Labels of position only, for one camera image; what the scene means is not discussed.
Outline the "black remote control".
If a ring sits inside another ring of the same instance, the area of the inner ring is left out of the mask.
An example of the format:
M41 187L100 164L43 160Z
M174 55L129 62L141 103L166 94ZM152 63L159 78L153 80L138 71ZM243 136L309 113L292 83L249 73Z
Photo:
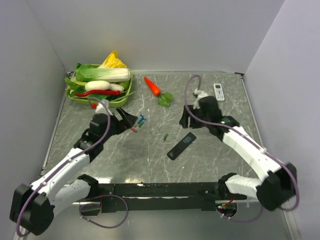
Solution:
M197 137L189 132L167 153L167 156L174 161L196 139Z

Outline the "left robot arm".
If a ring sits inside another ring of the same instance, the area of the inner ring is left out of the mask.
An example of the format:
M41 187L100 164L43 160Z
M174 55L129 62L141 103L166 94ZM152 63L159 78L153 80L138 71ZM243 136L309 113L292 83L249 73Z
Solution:
M121 107L116 111L121 119L108 110L96 113L63 160L30 185L21 184L15 189L9 213L11 221L38 236L72 203L98 197L99 182L95 178L82 175L71 184L68 181L102 152L110 137L130 129L138 119Z

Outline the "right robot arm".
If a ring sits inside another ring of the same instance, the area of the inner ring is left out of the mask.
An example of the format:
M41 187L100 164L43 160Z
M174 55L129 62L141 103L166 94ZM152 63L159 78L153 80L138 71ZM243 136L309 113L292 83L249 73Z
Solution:
M232 148L253 169L256 178L229 173L220 179L218 193L223 199L240 194L257 199L269 211L298 197L297 170L284 164L258 145L232 116L223 115L216 98L203 91L194 93L192 105L183 109L183 128L207 128L213 136Z

